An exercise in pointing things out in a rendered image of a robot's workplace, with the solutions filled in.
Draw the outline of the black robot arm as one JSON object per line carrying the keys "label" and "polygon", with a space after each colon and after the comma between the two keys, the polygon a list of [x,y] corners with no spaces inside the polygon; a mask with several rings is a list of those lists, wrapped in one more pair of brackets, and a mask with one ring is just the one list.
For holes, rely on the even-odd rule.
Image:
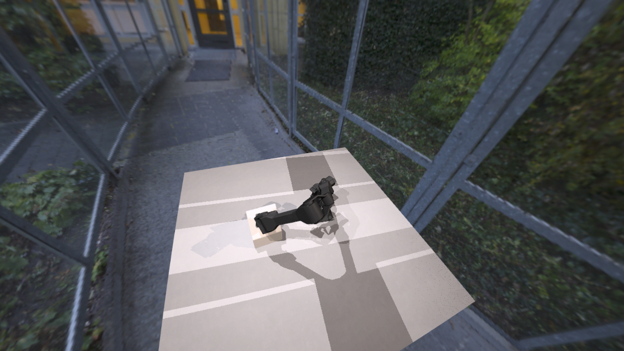
{"label": "black robot arm", "polygon": [[[263,234],[271,233],[279,225],[289,224],[301,221],[305,224],[318,224],[326,216],[328,216],[330,208],[334,205],[332,194],[334,189],[332,186],[336,184],[336,178],[331,176],[322,178],[319,183],[314,184],[310,191],[312,197],[306,199],[298,209],[278,213],[276,210],[271,212],[263,212],[256,215],[256,227],[259,227]],[[318,204],[315,198],[320,197],[322,200]],[[323,208],[321,210],[321,207]]]}

